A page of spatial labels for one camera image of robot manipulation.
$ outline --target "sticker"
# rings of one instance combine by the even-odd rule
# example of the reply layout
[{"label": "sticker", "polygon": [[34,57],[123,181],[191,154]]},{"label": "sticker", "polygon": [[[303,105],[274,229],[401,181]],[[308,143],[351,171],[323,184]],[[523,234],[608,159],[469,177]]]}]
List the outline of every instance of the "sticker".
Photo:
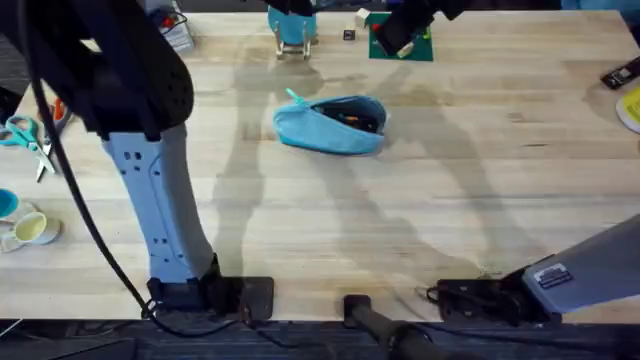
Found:
[{"label": "sticker", "polygon": [[573,276],[562,264],[549,266],[533,274],[541,288],[547,290],[573,280]]}]

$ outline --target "green mat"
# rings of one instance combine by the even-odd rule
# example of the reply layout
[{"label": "green mat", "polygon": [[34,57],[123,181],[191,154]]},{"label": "green mat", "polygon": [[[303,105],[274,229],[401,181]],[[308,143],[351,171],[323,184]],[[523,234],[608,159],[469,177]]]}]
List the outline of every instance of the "green mat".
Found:
[{"label": "green mat", "polygon": [[378,44],[375,36],[373,36],[373,24],[382,24],[387,16],[389,16],[388,13],[372,13],[367,17],[367,25],[369,26],[369,59],[433,61],[433,45],[429,28],[415,35],[413,51],[408,56],[401,59],[397,55],[388,56],[385,54],[382,46]]}]

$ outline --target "scissor handle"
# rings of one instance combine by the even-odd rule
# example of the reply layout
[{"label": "scissor handle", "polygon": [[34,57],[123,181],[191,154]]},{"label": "scissor handle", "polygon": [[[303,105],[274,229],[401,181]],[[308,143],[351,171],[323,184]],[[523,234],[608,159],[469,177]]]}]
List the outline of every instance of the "scissor handle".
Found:
[{"label": "scissor handle", "polygon": [[36,122],[32,118],[14,115],[7,119],[5,128],[0,129],[0,145],[29,147],[29,143],[36,141],[37,130]]}]

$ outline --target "black cable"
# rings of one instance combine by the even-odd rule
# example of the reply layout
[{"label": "black cable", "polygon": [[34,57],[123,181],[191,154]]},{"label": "black cable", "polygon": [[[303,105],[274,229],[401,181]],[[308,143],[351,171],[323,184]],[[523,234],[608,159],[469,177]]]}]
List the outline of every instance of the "black cable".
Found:
[{"label": "black cable", "polygon": [[267,340],[268,342],[272,343],[273,345],[281,349],[298,350],[298,349],[324,348],[327,350],[332,360],[338,360],[338,356],[336,354],[335,349],[329,343],[320,342],[320,341],[303,341],[295,344],[289,344],[272,337],[271,335],[257,329],[253,325],[249,325],[246,322],[243,322],[243,324],[247,328],[252,330],[256,335],[261,337],[262,339]]},{"label": "black cable", "polygon": [[60,138],[58,136],[58,132],[55,129],[53,117],[51,115],[51,112],[49,111],[49,105],[47,104],[47,99],[45,97],[44,90],[42,88],[42,83],[41,83],[42,78],[38,72],[37,59],[33,57],[33,52],[34,52],[32,48],[33,44],[31,42],[30,29],[29,29],[29,26],[27,25],[28,0],[18,1],[17,12],[18,12],[17,16],[18,16],[20,42],[22,44],[22,53],[24,55],[25,62],[27,65],[27,72],[31,80],[33,94],[36,99],[36,104],[38,105],[38,110],[42,115],[44,127],[47,133],[49,134],[49,138],[51,139],[53,152],[58,157],[58,164],[60,165],[60,170],[64,175],[64,179],[67,182],[67,185],[69,186],[69,191],[71,192],[73,201],[75,202],[76,207],[80,211],[82,220],[87,226],[87,229],[89,230],[89,233],[93,238],[93,241],[98,246],[98,249],[100,250],[100,253],[102,254],[102,256],[105,258],[105,260],[107,261],[111,269],[113,269],[113,271],[116,273],[116,276],[118,276],[118,279],[120,279],[120,281],[122,281],[122,283],[127,288],[127,290],[129,290],[129,292],[131,293],[131,296],[133,296],[135,301],[140,306],[140,309],[142,309],[142,312],[144,314],[147,314],[148,318],[161,330],[177,337],[196,338],[196,337],[213,335],[233,325],[234,322],[229,322],[210,331],[205,331],[200,333],[185,333],[179,330],[174,330],[169,326],[163,324],[161,321],[159,321],[156,318],[153,312],[149,310],[148,305],[142,299],[142,296],[140,295],[136,287],[133,285],[131,280],[129,280],[127,275],[124,273],[124,271],[122,270],[122,268],[120,267],[116,259],[113,257],[113,254],[111,254],[111,251],[109,251],[109,248],[105,244],[104,240],[102,239],[102,235],[100,235],[100,232],[96,227],[95,222],[93,221],[93,218],[91,216],[91,213],[89,212],[89,209],[87,208],[87,204],[84,201],[80,188],[78,187],[78,183],[75,179],[75,176],[73,175],[73,171],[71,170],[71,165],[69,164],[69,159],[67,158],[67,154],[65,153],[64,148],[62,147],[62,143],[60,142]]},{"label": "black cable", "polygon": [[476,305],[480,305],[480,306],[486,306],[486,307],[496,307],[496,306],[498,306],[498,303],[496,303],[496,302],[487,301],[487,300],[485,300],[485,299],[483,299],[481,297],[469,295],[469,294],[467,294],[467,293],[465,293],[463,291],[450,289],[450,288],[448,288],[446,286],[432,286],[432,287],[427,288],[427,289],[425,289],[423,287],[420,287],[420,286],[417,286],[415,288],[415,293],[420,299],[422,299],[424,301],[427,301],[427,302],[429,302],[429,303],[431,303],[433,305],[438,305],[438,298],[432,296],[432,294],[434,292],[437,292],[437,293],[443,292],[443,293],[448,293],[450,295],[455,295],[455,296],[467,299],[467,300],[475,303]]},{"label": "black cable", "polygon": [[310,349],[310,348],[321,347],[327,350],[332,360],[338,360],[338,355],[336,354],[335,349],[329,343],[326,343],[324,341],[304,341],[304,342],[295,343],[295,344],[285,343],[281,340],[278,340],[272,337],[271,335],[263,331],[260,331],[257,328],[256,323],[253,321],[253,318],[251,316],[251,309],[249,307],[244,305],[241,308],[240,313],[242,314],[242,323],[244,324],[244,326],[252,330],[259,337],[263,338],[264,340],[267,340],[268,342],[272,343],[273,345],[281,349],[296,350],[296,349]]},{"label": "black cable", "polygon": [[[434,297],[432,294],[434,292],[447,292],[451,295],[456,295],[459,297],[463,297],[471,302],[476,303],[477,305],[480,306],[488,306],[488,307],[495,307],[497,306],[495,303],[493,302],[489,302],[486,301],[482,298],[479,298],[477,296],[472,296],[469,294],[466,294],[464,292],[460,292],[460,291],[455,291],[453,289],[449,289],[447,287],[442,287],[442,286],[432,286],[430,288],[423,288],[423,287],[416,287],[415,288],[415,293],[416,295],[418,295],[418,297],[420,297],[422,300],[429,302],[433,305],[438,305],[438,298]],[[566,342],[557,342],[557,341],[548,341],[548,340],[533,340],[533,339],[526,339],[526,338],[520,338],[520,337],[511,337],[511,336],[499,336],[499,335],[484,335],[484,334],[477,334],[477,333],[470,333],[470,332],[466,332],[466,331],[459,331],[459,330],[450,330],[447,328],[443,328],[437,325],[433,325],[430,323],[422,323],[420,324],[420,326],[422,327],[427,327],[430,328],[432,330],[436,330],[436,331],[440,331],[440,332],[444,332],[450,335],[455,335],[455,336],[460,336],[460,337],[467,337],[467,338],[475,338],[475,339],[482,339],[482,340],[489,340],[489,341],[499,341],[499,342],[511,342],[511,343],[517,343],[517,344],[524,344],[524,345],[535,345],[535,346],[545,346],[545,347],[553,347],[553,348],[557,348],[557,349],[564,349],[564,350],[581,350],[581,351],[588,351],[588,352],[593,352],[593,353],[606,353],[606,354],[611,354],[611,353],[615,353],[615,350],[610,348],[610,347],[589,347],[589,346],[583,346],[583,345],[577,345],[577,344],[571,344],[571,343],[566,343]]]},{"label": "black cable", "polygon": [[572,344],[572,343],[567,343],[567,342],[558,342],[558,341],[551,341],[551,340],[526,339],[526,338],[520,338],[520,337],[500,336],[500,335],[485,335],[485,334],[470,333],[470,332],[460,331],[460,330],[446,329],[446,328],[440,327],[438,325],[430,324],[430,323],[420,323],[420,324],[417,324],[416,326],[417,326],[417,328],[421,329],[422,332],[424,334],[426,334],[426,335],[428,335],[428,332],[427,332],[427,330],[425,328],[428,328],[428,329],[431,329],[431,330],[440,331],[440,332],[447,333],[447,334],[450,334],[450,335],[459,336],[459,337],[466,337],[466,338],[472,338],[472,339],[489,340],[489,341],[497,341],[497,342],[510,342],[510,343],[514,343],[514,344],[523,344],[523,345],[552,347],[552,348],[561,349],[561,350],[586,351],[586,352],[591,352],[591,353],[596,353],[596,354],[606,354],[606,355],[616,354],[616,355],[630,356],[629,354],[620,354],[615,349],[613,349],[611,347],[606,347],[606,346],[598,346],[598,347],[596,347],[596,346],[584,346],[584,345],[579,345],[579,344]]}]

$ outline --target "black bracket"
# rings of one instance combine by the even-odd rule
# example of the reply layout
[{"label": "black bracket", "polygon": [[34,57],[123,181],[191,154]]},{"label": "black bracket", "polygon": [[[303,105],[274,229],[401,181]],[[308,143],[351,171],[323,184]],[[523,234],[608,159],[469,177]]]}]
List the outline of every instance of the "black bracket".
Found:
[{"label": "black bracket", "polygon": [[440,317],[453,323],[560,324],[562,315],[548,313],[522,281],[526,268],[500,280],[440,280]]},{"label": "black bracket", "polygon": [[371,298],[367,295],[347,295],[342,300],[342,313],[344,314],[342,325],[347,329],[356,329],[358,327],[358,323],[353,318],[353,309],[358,306],[371,309]]},{"label": "black bracket", "polygon": [[225,277],[217,258],[201,279],[167,284],[147,282],[158,310],[212,312],[220,318],[268,320],[273,313],[274,281],[270,277]]}]

